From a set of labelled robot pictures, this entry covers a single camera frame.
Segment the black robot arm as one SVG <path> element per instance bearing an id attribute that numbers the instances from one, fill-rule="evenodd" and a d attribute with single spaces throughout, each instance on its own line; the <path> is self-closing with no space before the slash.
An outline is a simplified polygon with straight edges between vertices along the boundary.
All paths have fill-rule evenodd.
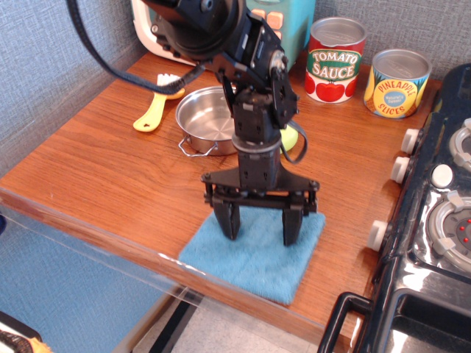
<path id="1" fill-rule="evenodd" d="M 294 125 L 299 96 L 288 60 L 267 22 L 244 1 L 150 1 L 158 15 L 158 43 L 214 72 L 234 121 L 236 168 L 202 177 L 205 200 L 224 235 L 235 240 L 240 207 L 282 212 L 283 242 L 293 245 L 302 220 L 316 211 L 316 181 L 287 171 L 282 129 Z"/>

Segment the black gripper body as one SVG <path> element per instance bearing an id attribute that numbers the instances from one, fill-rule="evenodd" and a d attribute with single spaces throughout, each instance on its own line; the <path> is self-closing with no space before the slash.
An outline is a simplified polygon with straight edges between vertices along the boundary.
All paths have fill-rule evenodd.
<path id="1" fill-rule="evenodd" d="M 281 164 L 282 138 L 254 143 L 233 136 L 238 166 L 203 174 L 205 202 L 234 206 L 299 210 L 302 215 L 317 211 L 319 183 L 296 175 Z"/>

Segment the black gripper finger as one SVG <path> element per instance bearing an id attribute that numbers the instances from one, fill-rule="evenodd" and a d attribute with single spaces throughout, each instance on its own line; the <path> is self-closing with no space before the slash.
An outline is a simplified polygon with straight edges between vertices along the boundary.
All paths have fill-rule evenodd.
<path id="1" fill-rule="evenodd" d="M 283 210 L 283 244 L 291 246 L 297 242 L 302 226 L 303 213 L 301 210 Z"/>
<path id="2" fill-rule="evenodd" d="M 235 240 L 241 226 L 239 206 L 232 203 L 220 203 L 214 204 L 213 210 L 224 236 Z"/>

